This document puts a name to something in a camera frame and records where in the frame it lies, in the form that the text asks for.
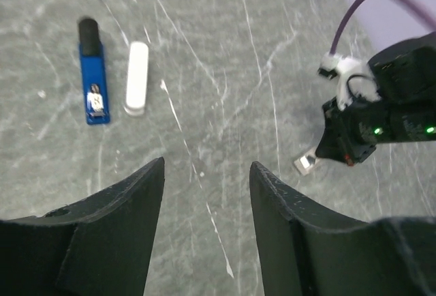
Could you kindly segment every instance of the blue object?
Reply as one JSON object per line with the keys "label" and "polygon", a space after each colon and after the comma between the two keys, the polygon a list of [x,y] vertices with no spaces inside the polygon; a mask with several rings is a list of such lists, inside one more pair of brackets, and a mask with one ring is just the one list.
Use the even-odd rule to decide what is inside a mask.
{"label": "blue object", "polygon": [[99,40],[98,25],[92,18],[79,22],[79,56],[82,69],[84,107],[89,125],[110,122],[104,47]]}

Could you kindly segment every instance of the gray countertop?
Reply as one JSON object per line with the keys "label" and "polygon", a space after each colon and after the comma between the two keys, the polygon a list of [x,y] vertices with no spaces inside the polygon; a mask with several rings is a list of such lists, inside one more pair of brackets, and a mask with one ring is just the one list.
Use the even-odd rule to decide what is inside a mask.
{"label": "gray countertop", "polygon": [[[0,0],[0,218],[42,215],[153,158],[166,186],[146,295],[262,295],[252,161],[362,220],[433,215],[435,144],[385,145],[364,164],[300,177],[335,83],[316,75],[342,0]],[[87,126],[76,21],[106,46],[112,123]],[[128,44],[150,46],[146,113],[123,110]],[[352,23],[340,53],[368,58]]]}

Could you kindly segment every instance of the black cap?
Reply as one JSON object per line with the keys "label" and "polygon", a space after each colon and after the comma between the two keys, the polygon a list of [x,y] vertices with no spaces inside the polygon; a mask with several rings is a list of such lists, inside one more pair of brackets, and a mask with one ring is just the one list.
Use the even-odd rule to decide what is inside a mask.
{"label": "black cap", "polygon": [[89,17],[80,19],[79,41],[84,56],[100,56],[100,36],[96,20]]}

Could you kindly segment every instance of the white cylindrical object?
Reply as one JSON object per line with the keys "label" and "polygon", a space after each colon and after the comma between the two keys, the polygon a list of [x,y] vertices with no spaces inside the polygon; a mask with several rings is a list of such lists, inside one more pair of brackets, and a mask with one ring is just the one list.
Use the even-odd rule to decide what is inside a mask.
{"label": "white cylindrical object", "polygon": [[137,117],[144,113],[149,73],[149,47],[143,42],[130,44],[124,109]]}

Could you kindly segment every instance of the marble surface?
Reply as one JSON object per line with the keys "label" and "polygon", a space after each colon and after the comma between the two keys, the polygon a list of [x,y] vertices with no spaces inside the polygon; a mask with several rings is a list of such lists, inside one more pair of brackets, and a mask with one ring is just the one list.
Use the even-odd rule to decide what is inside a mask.
{"label": "marble surface", "polygon": [[[42,215],[166,159],[146,295],[263,295],[252,161],[362,220],[434,215],[435,144],[386,145],[364,164],[294,158],[317,144],[335,83],[316,76],[343,0],[0,0],[0,218]],[[112,123],[87,126],[76,21],[106,45]],[[146,113],[123,110],[128,44],[150,45]],[[342,53],[372,50],[352,23]]]}

